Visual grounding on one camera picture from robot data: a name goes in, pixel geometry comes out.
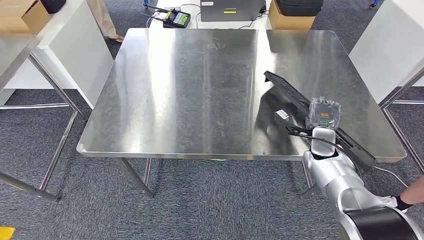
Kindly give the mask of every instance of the electronic device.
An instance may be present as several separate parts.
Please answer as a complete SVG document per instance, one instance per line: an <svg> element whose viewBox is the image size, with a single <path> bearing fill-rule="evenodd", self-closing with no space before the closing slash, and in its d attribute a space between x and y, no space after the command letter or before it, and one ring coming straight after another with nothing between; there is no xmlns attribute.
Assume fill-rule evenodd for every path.
<svg viewBox="0 0 424 240"><path fill-rule="evenodd" d="M166 10L151 5L147 5L147 7L156 9L155 13L152 16L143 13L141 15L163 22L164 28L185 29L189 25L191 19L191 15L189 13L182 12L175 8ZM163 17L159 17L159 15L155 15L156 13L165 13L165 15Z"/></svg>
<svg viewBox="0 0 424 240"><path fill-rule="evenodd" d="M263 3L263 0L200 0L201 21L254 21Z"/></svg>

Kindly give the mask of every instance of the laptop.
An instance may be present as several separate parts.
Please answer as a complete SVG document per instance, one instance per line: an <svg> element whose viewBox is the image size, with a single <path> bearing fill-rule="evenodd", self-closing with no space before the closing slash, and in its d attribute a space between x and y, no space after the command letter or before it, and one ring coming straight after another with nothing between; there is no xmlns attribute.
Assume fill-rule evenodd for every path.
<svg viewBox="0 0 424 240"><path fill-rule="evenodd" d="M264 0L200 0L202 22L254 21Z"/></svg>

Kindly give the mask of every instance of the white label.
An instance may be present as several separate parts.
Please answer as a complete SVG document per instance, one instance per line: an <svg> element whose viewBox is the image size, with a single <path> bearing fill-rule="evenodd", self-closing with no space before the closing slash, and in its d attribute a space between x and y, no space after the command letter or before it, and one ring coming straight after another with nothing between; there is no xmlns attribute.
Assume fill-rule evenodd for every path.
<svg viewBox="0 0 424 240"><path fill-rule="evenodd" d="M283 110L279 110L279 111L277 111L276 112L282 119L286 119L286 118L288 118L289 117L289 115L285 112L285 111L283 111Z"/></svg>
<svg viewBox="0 0 424 240"><path fill-rule="evenodd" d="M213 6L214 2L213 1L202 1L201 5L202 6Z"/></svg>

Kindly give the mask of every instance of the clear plastic package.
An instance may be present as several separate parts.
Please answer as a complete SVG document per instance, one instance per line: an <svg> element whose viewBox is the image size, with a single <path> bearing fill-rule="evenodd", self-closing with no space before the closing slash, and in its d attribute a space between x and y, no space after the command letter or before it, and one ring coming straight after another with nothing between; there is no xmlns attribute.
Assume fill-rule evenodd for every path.
<svg viewBox="0 0 424 240"><path fill-rule="evenodd" d="M324 96L314 97L309 105L309 117L305 119L306 128L318 126L336 130L340 122L340 104Z"/></svg>

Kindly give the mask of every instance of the metal frame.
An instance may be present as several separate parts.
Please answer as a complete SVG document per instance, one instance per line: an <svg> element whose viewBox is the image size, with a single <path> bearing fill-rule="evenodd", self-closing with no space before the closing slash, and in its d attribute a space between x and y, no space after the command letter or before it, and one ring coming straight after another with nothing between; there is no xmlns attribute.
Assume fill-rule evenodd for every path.
<svg viewBox="0 0 424 240"><path fill-rule="evenodd" d="M305 175L307 190L300 195L300 198L306 200L310 198L315 193L319 192L320 188L312 183L311 174L309 173L308 168L306 167L304 161L302 162L303 174Z"/></svg>
<svg viewBox="0 0 424 240"><path fill-rule="evenodd" d="M131 167L130 163L124 157L118 157L116 159L118 165L129 175L129 177L135 182L135 184L143 190L149 198L153 198L153 193L147 187L149 183L149 174L152 159L148 158L146 161L146 168L144 173L144 180L137 175L136 171L134 171L133 167Z"/></svg>
<svg viewBox="0 0 424 240"><path fill-rule="evenodd" d="M15 188L24 190L30 194L36 195L50 202L57 202L60 199L60 197L46 192L47 185L49 184L50 178L52 177L53 171L55 170L56 164L58 163L59 157L61 156L62 150L64 148L68 135L71 131L72 125L74 124L74 121L77 118L77 115L80 115L80 117L84 121L86 121L87 119L83 115L83 113L78 109L75 103L68 97L68 95L66 95L64 90L57 84L57 82L53 79L53 77L47 72L47 70L41 65L40 61L32 53L28 56L28 59L31 61L32 64L34 64L35 68L39 70L39 72L45 77L48 83L57 91L57 93L62 97L62 99L66 103L49 103L49 104L35 104L35 105L7 105L7 106L0 106L0 110L71 107L73 109L73 113L69 119L69 122L62 135L62 138L60 139L56 152L54 153L53 159L50 162L50 166L48 167L47 172L39 188L29 185L3 172L0 172L0 182L3 182Z"/></svg>
<svg viewBox="0 0 424 240"><path fill-rule="evenodd" d="M414 148L411 146L407 137L404 135L401 128L396 123L395 119L392 117L392 115L390 114L389 109L388 109L388 107L391 104L418 104L418 105L422 105L424 103L424 101L398 100L407 90L409 90L422 77L424 77L424 68L419 70L410 80L408 80L408 82L406 82L405 85L403 85L398 91L396 91L395 94L393 94L388 100L383 102L380 105L380 109L383 112L384 116L387 118L387 120L390 123L393 130L396 132L397 136L400 138L400 141L402 142L402 144L406 147L406 150L409 152L412 159L418 165L421 172L424 173L424 162L420 159L418 154L415 152Z"/></svg>

